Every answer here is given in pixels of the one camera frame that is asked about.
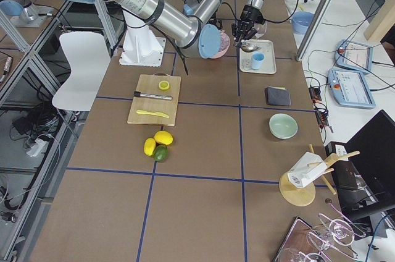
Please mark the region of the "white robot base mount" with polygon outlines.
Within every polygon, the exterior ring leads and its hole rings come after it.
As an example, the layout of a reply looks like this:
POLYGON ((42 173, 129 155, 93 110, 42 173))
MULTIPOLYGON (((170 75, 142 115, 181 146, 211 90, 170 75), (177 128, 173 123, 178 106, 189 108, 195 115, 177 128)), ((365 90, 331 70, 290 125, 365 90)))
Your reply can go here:
POLYGON ((139 18, 123 11, 127 31, 123 42, 120 65, 160 67, 166 38, 156 37, 139 18))

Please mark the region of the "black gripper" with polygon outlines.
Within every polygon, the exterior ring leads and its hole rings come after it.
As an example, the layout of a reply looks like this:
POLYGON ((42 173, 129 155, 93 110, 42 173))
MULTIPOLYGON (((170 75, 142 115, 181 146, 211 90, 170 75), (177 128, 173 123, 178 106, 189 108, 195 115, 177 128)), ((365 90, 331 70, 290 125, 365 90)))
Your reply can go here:
POLYGON ((245 5, 240 17, 240 23, 231 25, 232 35, 234 38, 234 46, 241 46, 241 41, 250 40, 255 34, 255 24, 264 24, 264 18, 260 9, 251 5, 245 5), (251 26, 244 32, 244 25, 251 26))

